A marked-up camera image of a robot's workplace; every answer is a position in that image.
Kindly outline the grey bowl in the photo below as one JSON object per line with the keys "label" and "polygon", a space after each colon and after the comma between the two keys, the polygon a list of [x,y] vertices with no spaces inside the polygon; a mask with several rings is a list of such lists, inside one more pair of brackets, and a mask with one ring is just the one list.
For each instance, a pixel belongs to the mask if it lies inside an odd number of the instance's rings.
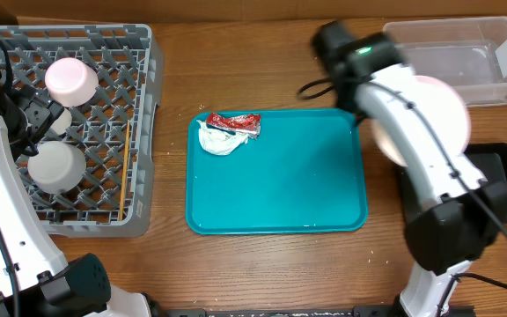
{"label": "grey bowl", "polygon": [[38,146],[38,154],[29,158],[27,170],[39,189],[61,194],[73,189],[86,170],[85,155],[73,145],[49,141]]}

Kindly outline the large white plate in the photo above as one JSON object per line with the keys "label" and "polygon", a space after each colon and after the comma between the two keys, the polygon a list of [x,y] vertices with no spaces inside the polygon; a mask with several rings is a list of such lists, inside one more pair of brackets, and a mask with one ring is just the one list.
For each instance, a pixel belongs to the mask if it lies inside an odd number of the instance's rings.
{"label": "large white plate", "polygon": [[[419,106],[420,111],[436,131],[447,152],[451,155],[462,153],[471,135],[471,120],[465,102],[451,86],[437,78],[416,75],[415,80],[429,101],[426,106]],[[376,120],[371,121],[371,133],[384,155],[396,165],[406,166],[390,136]]]}

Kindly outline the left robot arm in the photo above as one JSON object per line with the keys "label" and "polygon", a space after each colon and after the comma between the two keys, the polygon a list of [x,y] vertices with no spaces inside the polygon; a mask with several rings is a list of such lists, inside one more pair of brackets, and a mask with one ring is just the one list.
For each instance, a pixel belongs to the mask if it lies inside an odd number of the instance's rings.
{"label": "left robot arm", "polygon": [[96,255],[67,262],[34,214],[15,161],[37,153],[64,110],[31,88],[0,84],[0,316],[162,316],[149,295],[111,285]]}

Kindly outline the white paper cup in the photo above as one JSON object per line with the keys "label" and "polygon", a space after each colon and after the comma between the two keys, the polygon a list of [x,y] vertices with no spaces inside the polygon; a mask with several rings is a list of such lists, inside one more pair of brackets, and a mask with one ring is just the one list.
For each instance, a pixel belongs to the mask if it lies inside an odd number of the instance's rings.
{"label": "white paper cup", "polygon": [[58,136],[63,135],[67,128],[71,126],[72,123],[72,115],[68,108],[65,108],[60,116],[54,120],[52,123],[50,130],[57,134]]}

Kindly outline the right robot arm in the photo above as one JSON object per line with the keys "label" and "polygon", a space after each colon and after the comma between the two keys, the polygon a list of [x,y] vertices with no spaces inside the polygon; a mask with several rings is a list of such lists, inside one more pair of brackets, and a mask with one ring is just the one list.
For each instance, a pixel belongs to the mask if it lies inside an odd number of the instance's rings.
{"label": "right robot arm", "polygon": [[311,46],[336,105],[383,127],[415,191],[418,211],[405,216],[404,231],[415,265],[398,308],[406,316],[446,316],[460,274],[496,240],[507,217],[507,186],[488,182],[463,151],[446,149],[424,112],[435,96],[384,33],[356,39],[335,21]]}

